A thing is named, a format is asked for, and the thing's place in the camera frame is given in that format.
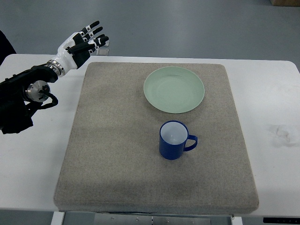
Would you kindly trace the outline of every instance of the white robotic hand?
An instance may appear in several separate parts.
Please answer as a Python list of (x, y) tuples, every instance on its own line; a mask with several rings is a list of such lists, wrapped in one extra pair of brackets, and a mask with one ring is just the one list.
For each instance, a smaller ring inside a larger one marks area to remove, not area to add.
[(108, 37), (104, 34), (93, 38), (103, 28), (98, 27), (99, 21), (83, 28), (80, 32), (72, 34), (58, 48), (57, 55), (52, 57), (47, 66), (54, 70), (57, 76), (64, 76), (71, 69), (78, 69), (96, 49), (104, 46)]

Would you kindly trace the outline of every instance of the table surface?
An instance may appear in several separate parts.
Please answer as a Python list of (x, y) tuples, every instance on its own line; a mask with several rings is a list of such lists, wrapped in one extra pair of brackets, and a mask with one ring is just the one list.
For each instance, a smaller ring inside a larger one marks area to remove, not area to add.
[[(169, 66), (201, 78), (205, 98), (197, 108), (165, 113), (145, 98), (145, 79)], [(158, 151), (159, 128), (169, 120), (183, 122), (199, 139), (194, 150), (171, 161)], [(54, 203), (63, 211), (177, 215), (256, 210), (257, 191), (225, 67), (89, 64)]]
[[(51, 55), (10, 55), (0, 80)], [(250, 216), (300, 216), (300, 74), (289, 61), (93, 56), (50, 84), (59, 104), (33, 116), (34, 126), (0, 135), (0, 209), (57, 211), (53, 195), (83, 78), (91, 62), (217, 63), (225, 66), (259, 196)]]

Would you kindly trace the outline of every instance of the concrete floor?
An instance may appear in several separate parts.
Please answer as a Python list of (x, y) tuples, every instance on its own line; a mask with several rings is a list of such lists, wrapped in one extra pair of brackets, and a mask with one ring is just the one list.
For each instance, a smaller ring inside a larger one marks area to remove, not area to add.
[[(300, 70), (300, 7), (270, 0), (1, 1), (0, 15), (17, 53), (56, 54), (99, 20), (109, 56), (288, 60)], [(0, 224), (50, 224), (51, 217), (2, 210)]]

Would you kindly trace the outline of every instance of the plate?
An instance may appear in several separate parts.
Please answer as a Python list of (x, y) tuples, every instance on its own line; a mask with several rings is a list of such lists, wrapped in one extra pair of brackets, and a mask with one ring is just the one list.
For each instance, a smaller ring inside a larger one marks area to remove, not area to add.
[(144, 94), (155, 108), (166, 113), (185, 113), (195, 109), (204, 98), (204, 85), (192, 71), (163, 67), (145, 80)]

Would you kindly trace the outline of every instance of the robotic arm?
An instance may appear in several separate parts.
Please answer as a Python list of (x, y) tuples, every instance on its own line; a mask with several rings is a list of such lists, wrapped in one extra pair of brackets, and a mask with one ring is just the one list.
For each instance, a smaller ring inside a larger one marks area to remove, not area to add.
[[(20, 133), (33, 126), (31, 117), (37, 110), (58, 104), (48, 83), (56, 82), (71, 69), (78, 69), (91, 53), (105, 45), (108, 37), (104, 34), (94, 38), (102, 30), (102, 27), (93, 30), (98, 25), (96, 21), (72, 34), (46, 64), (33, 66), (0, 83), (0, 130), (4, 134)], [(48, 98), (52, 102), (43, 105)]]

